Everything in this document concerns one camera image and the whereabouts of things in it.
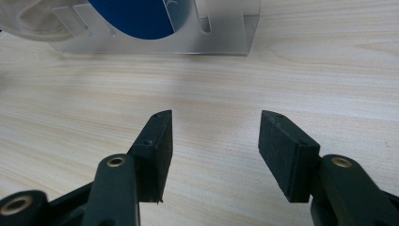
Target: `light wood tabletop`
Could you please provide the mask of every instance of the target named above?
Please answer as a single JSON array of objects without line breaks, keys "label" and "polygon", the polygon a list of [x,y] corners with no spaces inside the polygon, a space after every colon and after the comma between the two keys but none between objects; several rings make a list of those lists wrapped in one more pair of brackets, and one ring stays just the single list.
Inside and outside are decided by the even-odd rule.
[{"label": "light wood tabletop", "polygon": [[262,110],[399,195],[399,2],[263,0],[248,56],[61,55],[1,32],[0,199],[85,185],[168,109],[164,203],[142,225],[312,225],[259,154]]}]

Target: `transparent plastic holder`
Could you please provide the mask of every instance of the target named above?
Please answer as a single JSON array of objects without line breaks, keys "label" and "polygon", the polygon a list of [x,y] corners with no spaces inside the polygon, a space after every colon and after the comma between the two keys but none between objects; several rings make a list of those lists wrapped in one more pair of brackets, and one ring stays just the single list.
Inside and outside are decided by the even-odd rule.
[{"label": "transparent plastic holder", "polygon": [[[171,7],[184,2],[184,7]],[[246,56],[259,22],[261,0],[164,0],[174,34],[160,40],[128,36],[91,4],[53,8],[71,38],[50,42],[59,53]]]}]

